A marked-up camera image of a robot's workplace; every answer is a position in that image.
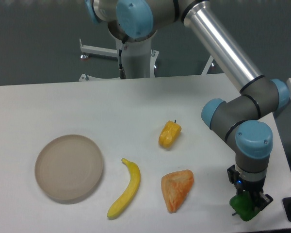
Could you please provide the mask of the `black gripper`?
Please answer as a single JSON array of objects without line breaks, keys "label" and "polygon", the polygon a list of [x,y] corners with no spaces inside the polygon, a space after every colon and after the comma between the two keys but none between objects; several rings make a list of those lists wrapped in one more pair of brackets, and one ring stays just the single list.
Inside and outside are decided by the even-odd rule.
[{"label": "black gripper", "polygon": [[267,169],[258,173],[249,173],[242,170],[237,165],[232,165],[227,169],[229,182],[234,185],[236,195],[247,191],[253,204],[254,211],[263,211],[272,201],[273,198],[263,193]]}]

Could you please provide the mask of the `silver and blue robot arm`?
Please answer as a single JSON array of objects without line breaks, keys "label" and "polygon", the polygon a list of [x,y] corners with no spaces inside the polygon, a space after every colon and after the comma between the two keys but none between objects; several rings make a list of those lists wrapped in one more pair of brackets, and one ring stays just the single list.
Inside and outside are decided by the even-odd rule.
[{"label": "silver and blue robot arm", "polygon": [[148,78],[150,51],[124,54],[126,43],[143,42],[167,25],[180,21],[202,42],[240,96],[230,102],[210,100],[201,117],[233,151],[235,164],[228,169],[236,188],[232,202],[248,197],[248,207],[261,211],[272,202],[263,192],[273,149],[273,132],[260,119],[284,107],[290,98],[280,80],[268,80],[228,34],[207,0],[87,0],[94,23],[107,22],[110,33],[121,44],[117,60],[121,79]]}]

